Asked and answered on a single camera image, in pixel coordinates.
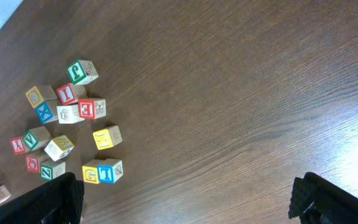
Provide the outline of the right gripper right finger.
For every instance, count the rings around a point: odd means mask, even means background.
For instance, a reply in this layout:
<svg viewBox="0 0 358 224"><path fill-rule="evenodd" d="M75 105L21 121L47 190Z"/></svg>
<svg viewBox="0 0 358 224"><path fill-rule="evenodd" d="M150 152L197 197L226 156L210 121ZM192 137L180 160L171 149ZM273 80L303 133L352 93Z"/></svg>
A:
<svg viewBox="0 0 358 224"><path fill-rule="evenodd" d="M358 223L358 198L313 172L296 177L288 210L289 219L305 223Z"/></svg>

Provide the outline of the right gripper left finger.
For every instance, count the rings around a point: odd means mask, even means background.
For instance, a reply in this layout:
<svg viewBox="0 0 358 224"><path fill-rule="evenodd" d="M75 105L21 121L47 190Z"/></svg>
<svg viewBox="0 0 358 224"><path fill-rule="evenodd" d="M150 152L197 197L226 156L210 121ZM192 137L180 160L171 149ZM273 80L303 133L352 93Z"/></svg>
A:
<svg viewBox="0 0 358 224"><path fill-rule="evenodd" d="M80 224L85 186L72 172L0 206L0 223Z"/></svg>

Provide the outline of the yellow W block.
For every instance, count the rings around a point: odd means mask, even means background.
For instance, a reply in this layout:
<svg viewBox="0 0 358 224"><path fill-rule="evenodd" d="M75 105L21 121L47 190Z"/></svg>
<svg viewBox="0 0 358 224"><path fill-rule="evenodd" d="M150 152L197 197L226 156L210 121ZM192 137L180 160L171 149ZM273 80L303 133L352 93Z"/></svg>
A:
<svg viewBox="0 0 358 224"><path fill-rule="evenodd" d="M53 138L45 147L44 151L53 161L66 157L74 148L74 144L66 135Z"/></svg>

